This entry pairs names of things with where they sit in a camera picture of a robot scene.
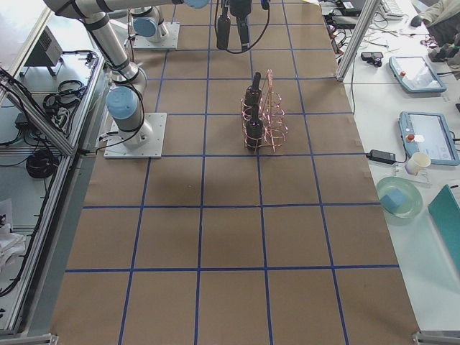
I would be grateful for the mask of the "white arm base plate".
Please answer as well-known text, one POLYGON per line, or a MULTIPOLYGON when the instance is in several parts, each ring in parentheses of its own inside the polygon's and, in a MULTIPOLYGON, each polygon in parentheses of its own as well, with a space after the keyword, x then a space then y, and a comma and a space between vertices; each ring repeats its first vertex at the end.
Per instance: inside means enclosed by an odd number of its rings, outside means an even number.
POLYGON ((146 113, 142 128, 132 137, 132 133, 120 132, 112 121, 111 131, 116 133, 109 136, 103 156, 107 159, 160 159, 166 122, 166 113, 146 113))
POLYGON ((178 22, 163 22, 157 25, 154 21, 142 20, 134 23, 134 30, 135 50, 176 50, 178 47, 178 22))

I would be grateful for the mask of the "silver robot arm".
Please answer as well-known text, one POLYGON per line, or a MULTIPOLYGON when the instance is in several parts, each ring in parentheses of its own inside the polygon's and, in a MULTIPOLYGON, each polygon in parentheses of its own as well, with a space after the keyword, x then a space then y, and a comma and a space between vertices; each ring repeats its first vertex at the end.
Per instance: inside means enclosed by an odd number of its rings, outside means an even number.
POLYGON ((101 51, 116 84, 106 97, 106 106, 118 126, 120 144, 129 149, 146 145, 152 127, 144 114, 143 93, 147 87, 144 71, 129 59, 116 37, 109 14, 117 10, 154 10, 160 5, 186 4, 194 9, 207 1, 46 1, 55 15, 77 19, 101 51))
MULTIPOLYGON (((216 47, 231 54, 242 54, 251 50, 263 38, 270 23, 270 2, 262 1, 261 7, 267 12, 267 20, 254 41, 250 41, 249 16, 251 1, 217 1, 214 13, 216 47), (236 20, 241 49, 229 49, 231 18, 236 20)), ((127 21, 126 47, 137 50, 175 50, 178 47, 180 24, 167 22, 159 6, 130 9, 127 21)))

